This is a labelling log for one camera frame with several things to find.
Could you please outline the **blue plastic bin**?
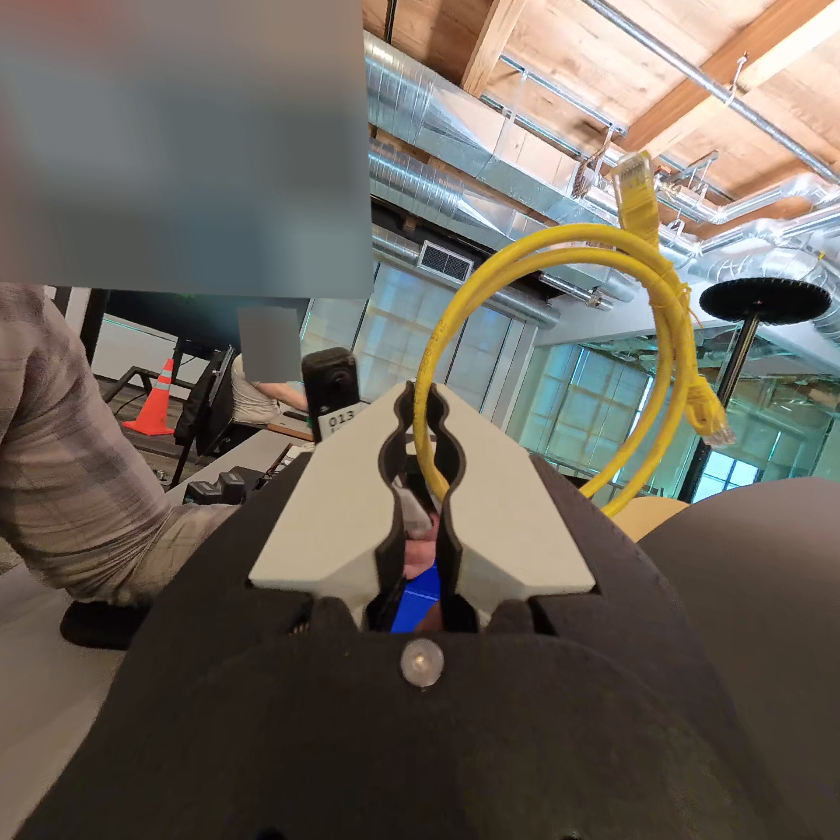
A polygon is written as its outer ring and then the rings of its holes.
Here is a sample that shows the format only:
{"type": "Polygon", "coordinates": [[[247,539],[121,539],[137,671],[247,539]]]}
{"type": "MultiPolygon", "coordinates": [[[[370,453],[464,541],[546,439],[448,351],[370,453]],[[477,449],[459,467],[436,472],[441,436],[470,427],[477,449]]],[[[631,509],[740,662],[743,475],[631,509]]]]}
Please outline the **blue plastic bin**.
{"type": "Polygon", "coordinates": [[[392,634],[411,634],[421,624],[441,595],[438,567],[429,569],[405,584],[391,628],[392,634]]]}

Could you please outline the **black pole stand with disc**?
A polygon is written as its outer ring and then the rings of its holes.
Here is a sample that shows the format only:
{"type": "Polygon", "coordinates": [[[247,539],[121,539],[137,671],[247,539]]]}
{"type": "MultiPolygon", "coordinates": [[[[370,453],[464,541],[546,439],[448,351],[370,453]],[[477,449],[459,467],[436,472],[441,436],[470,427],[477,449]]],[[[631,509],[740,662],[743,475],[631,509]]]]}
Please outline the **black pole stand with disc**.
{"type": "Polygon", "coordinates": [[[760,482],[812,476],[833,434],[833,409],[812,399],[813,373],[752,373],[743,370],[759,327],[791,326],[821,316],[828,291],[804,280],[754,277],[724,280],[704,290],[703,311],[738,325],[730,354],[716,385],[725,410],[734,401],[734,418],[708,443],[700,437],[677,496],[686,503],[760,482]]]}

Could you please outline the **black wood-rimmed board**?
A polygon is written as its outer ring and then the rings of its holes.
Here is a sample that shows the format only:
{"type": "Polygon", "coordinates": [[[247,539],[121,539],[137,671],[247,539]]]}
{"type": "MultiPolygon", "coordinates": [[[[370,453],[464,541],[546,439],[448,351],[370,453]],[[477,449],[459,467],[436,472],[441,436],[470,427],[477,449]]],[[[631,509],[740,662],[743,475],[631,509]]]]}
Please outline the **black wood-rimmed board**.
{"type": "Polygon", "coordinates": [[[785,797],[838,839],[838,483],[638,498],[614,522],[675,588],[785,797]]]}

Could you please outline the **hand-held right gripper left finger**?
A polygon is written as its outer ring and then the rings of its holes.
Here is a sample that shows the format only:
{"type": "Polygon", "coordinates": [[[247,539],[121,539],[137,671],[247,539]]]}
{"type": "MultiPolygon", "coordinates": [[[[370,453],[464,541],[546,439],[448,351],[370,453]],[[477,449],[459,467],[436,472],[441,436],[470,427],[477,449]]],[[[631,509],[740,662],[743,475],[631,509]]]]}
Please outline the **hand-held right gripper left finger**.
{"type": "Polygon", "coordinates": [[[286,506],[249,573],[259,589],[380,595],[402,580],[404,526],[395,475],[406,461],[413,384],[322,419],[286,506]]]}

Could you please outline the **orange traffic cone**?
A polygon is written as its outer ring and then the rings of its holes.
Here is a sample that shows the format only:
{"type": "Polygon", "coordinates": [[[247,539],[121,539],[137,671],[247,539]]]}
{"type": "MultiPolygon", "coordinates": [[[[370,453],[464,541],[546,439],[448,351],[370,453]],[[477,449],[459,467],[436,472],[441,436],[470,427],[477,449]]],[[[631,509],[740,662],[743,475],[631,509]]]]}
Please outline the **orange traffic cone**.
{"type": "Polygon", "coordinates": [[[169,427],[167,417],[172,387],[174,359],[165,363],[156,383],[146,397],[140,414],[131,421],[122,422],[123,427],[147,437],[172,436],[175,430],[169,427]]]}

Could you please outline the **person's left hand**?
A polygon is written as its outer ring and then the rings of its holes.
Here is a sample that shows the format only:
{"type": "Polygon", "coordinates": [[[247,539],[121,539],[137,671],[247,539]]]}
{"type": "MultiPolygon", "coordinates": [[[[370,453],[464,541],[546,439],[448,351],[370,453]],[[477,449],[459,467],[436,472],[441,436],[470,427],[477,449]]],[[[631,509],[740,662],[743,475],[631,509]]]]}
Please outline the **person's left hand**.
{"type": "Polygon", "coordinates": [[[422,537],[406,537],[402,576],[413,581],[430,570],[437,556],[438,530],[431,528],[422,537]]]}

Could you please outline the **person's left forearm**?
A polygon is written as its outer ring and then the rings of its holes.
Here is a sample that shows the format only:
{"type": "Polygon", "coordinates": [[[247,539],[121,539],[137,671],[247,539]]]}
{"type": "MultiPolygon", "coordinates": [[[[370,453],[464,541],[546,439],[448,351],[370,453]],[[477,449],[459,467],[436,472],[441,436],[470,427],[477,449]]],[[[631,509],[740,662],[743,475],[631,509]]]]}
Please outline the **person's left forearm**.
{"type": "Polygon", "coordinates": [[[1,531],[43,584],[151,604],[234,513],[173,505],[42,287],[1,285],[1,531]]]}

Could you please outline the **black hanging jacket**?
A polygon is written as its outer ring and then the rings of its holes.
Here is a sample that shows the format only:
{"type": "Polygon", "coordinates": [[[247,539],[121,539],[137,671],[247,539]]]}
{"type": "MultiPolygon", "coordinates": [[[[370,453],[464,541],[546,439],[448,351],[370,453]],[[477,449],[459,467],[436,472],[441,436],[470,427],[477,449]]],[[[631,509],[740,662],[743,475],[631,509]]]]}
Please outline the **black hanging jacket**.
{"type": "Polygon", "coordinates": [[[187,397],[174,431],[174,441],[196,457],[212,455],[226,435],[234,414],[231,367],[238,351],[217,351],[187,397]]]}

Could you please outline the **black textured pad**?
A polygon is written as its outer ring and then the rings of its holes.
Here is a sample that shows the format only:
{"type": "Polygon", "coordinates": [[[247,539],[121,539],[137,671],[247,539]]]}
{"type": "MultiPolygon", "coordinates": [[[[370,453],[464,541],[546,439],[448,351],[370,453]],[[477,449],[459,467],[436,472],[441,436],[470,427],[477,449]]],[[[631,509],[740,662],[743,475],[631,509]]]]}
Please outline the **black textured pad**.
{"type": "Polygon", "coordinates": [[[149,606],[74,601],[61,617],[59,634],[80,648],[126,652],[150,610],[149,606]]]}

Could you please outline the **white vent grille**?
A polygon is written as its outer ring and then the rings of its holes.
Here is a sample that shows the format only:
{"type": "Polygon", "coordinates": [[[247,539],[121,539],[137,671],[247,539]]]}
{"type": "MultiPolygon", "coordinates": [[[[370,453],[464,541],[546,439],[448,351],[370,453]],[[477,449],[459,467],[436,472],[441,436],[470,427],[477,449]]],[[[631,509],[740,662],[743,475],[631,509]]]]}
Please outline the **white vent grille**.
{"type": "Polygon", "coordinates": [[[474,261],[432,241],[423,242],[416,263],[418,268],[460,284],[467,281],[474,261]]]}

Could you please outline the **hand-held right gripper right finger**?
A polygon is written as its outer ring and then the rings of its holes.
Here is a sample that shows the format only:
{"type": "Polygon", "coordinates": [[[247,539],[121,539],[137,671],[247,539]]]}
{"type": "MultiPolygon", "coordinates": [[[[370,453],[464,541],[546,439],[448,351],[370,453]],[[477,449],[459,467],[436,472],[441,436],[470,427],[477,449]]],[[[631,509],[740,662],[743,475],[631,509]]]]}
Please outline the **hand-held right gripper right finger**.
{"type": "Polygon", "coordinates": [[[595,578],[529,452],[444,385],[430,390],[427,426],[446,484],[436,494],[442,596],[591,592],[595,578]]]}

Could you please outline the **large black screen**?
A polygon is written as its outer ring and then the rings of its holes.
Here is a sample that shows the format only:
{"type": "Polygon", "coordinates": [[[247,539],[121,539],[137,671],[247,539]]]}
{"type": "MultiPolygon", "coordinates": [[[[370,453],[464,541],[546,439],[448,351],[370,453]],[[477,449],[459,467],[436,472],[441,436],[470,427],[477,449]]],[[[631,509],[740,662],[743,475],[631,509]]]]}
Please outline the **large black screen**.
{"type": "Polygon", "coordinates": [[[269,325],[279,335],[275,343],[300,341],[301,327],[309,308],[309,298],[227,296],[205,293],[174,293],[141,290],[109,290],[106,313],[178,340],[193,343],[211,353],[235,347],[242,350],[239,310],[287,309],[294,323],[279,322],[271,316],[269,325]]]}

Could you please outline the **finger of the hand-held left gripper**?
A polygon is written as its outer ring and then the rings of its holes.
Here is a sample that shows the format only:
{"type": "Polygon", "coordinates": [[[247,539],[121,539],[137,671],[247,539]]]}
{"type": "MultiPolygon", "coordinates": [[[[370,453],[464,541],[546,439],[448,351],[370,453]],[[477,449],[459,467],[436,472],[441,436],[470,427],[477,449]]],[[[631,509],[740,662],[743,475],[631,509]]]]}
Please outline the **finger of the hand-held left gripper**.
{"type": "Polygon", "coordinates": [[[413,541],[435,542],[439,511],[422,474],[406,472],[395,477],[394,490],[400,501],[406,537],[413,541]]]}

